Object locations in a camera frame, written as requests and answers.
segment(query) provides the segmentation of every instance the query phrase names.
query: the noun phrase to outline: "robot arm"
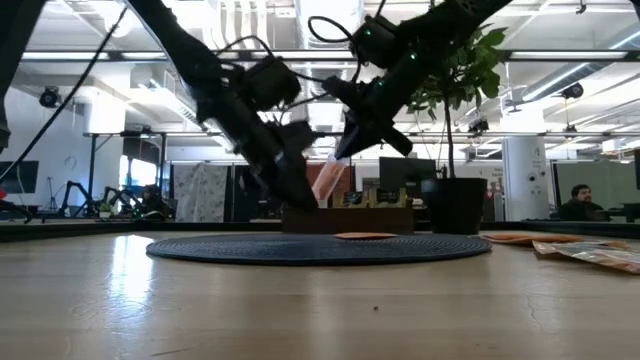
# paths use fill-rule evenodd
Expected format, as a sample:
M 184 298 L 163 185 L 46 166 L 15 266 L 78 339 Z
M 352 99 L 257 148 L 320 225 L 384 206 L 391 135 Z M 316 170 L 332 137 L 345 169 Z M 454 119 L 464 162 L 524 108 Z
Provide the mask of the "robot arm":
M 45 0 L 8 1 L 0 12 L 0 96 L 4 99 Z M 249 163 L 257 183 L 290 205 L 317 207 L 302 151 L 315 141 L 306 122 L 264 123 L 257 111 L 290 104 L 300 93 L 296 74 L 281 58 L 268 56 L 244 70 L 226 64 L 178 24 L 161 0 L 125 0 L 165 50 L 202 124 L 213 121 Z M 8 146 L 6 115 L 0 107 L 0 150 Z
M 480 24 L 510 1 L 446 0 L 429 13 L 399 26 L 382 16 L 368 17 L 354 34 L 352 50 L 357 52 L 360 61 L 371 62 L 387 72 L 366 84 L 349 83 L 337 77 L 324 81 L 323 88 L 350 108 L 336 156 L 354 155 L 382 140 L 407 155 L 412 144 L 393 128 L 393 117 L 440 59 L 455 51 Z M 282 59 L 268 56 L 247 71 L 232 67 L 184 31 L 161 0 L 125 0 L 125 3 L 167 53 L 196 101 L 198 121 L 215 121 L 234 144 L 234 151 L 247 160 L 260 186 L 289 205 L 305 209 L 317 207 L 301 156 L 301 151 L 315 140 L 309 125 L 306 122 L 286 126 L 263 123 L 256 113 L 281 102 L 291 103 L 300 92 L 296 75 Z M 36 14 L 39 14 L 44 0 L 22 0 L 20 4 L 22 7 L 31 4 L 32 8 L 38 8 Z M 9 30 L 11 26 L 21 28 L 16 34 L 30 34 L 37 16 L 31 13 L 22 19 L 13 23 L 9 21 L 11 18 L 5 20 Z M 0 34 L 3 26 L 7 25 L 0 22 Z M 4 33 L 5 38 L 0 38 L 3 43 L 14 39 L 11 31 Z M 2 68 L 5 73 L 6 69 L 12 72 L 17 69 L 19 58 L 16 60 L 13 55 L 22 54 L 28 36 L 20 39 L 13 41 L 10 49 L 3 47 L 3 58 L 15 60 Z M 0 90 L 5 85 L 8 88 L 6 81 L 1 82 Z M 2 143 L 2 120 L 0 118 L 0 148 L 6 147 Z
M 427 14 L 396 26 L 384 17 L 366 17 L 354 33 L 352 51 L 360 61 L 387 69 L 368 84 L 337 77 L 323 88 L 349 106 L 337 158 L 352 156 L 382 140 L 403 155 L 412 143 L 393 128 L 393 118 L 446 58 L 491 15 L 511 0 L 447 0 Z

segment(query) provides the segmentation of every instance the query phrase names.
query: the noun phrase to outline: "tripod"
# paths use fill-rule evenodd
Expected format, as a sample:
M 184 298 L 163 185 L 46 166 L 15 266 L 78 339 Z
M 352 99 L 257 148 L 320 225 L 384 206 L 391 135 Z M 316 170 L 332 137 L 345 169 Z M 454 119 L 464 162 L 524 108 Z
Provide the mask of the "tripod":
M 53 178 L 51 176 L 47 177 L 47 182 L 49 183 L 49 194 L 51 195 L 51 200 L 49 200 L 49 211 L 56 212 L 58 211 L 58 203 L 56 202 L 56 197 L 53 195 L 53 187 L 51 186 L 51 180 Z

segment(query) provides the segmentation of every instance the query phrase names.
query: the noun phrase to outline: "table surface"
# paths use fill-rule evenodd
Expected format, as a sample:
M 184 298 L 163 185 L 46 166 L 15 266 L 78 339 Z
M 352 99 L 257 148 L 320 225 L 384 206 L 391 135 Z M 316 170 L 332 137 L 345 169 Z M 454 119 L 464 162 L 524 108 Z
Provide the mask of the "table surface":
M 0 358 L 637 359 L 640 277 L 496 245 L 286 268 L 146 256 L 143 233 L 0 244 Z

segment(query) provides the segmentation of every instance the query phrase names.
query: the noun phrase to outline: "white column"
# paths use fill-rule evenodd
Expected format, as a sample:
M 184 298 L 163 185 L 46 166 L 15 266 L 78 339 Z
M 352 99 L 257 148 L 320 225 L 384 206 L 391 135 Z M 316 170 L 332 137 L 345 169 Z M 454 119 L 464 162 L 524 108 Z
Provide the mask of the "white column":
M 521 136 L 502 142 L 506 220 L 549 218 L 544 138 Z
M 111 80 L 110 86 L 120 85 L 126 86 L 127 88 L 129 87 L 128 76 L 123 77 L 120 75 L 109 80 Z M 122 101 L 114 98 L 110 94 L 100 92 L 92 97 L 91 103 L 86 106 L 85 132 L 119 133 L 125 128 L 126 113 L 126 105 Z M 102 144 L 106 139 L 106 136 L 99 137 L 97 145 Z M 114 136 L 104 143 L 96 152 L 93 194 L 91 194 L 94 198 L 103 195 L 105 186 L 118 188 L 123 142 L 123 138 Z

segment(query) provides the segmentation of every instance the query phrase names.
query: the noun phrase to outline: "monitor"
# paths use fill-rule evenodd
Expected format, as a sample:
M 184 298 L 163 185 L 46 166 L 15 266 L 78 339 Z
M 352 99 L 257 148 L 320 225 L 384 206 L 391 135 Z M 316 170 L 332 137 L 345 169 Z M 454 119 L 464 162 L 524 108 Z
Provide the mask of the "monitor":
M 11 166 L 13 161 L 0 161 L 0 175 Z M 38 180 L 38 161 L 23 161 L 0 183 L 8 194 L 34 194 Z
M 380 188 L 406 188 L 413 198 L 422 196 L 422 181 L 436 178 L 436 162 L 427 159 L 380 158 Z

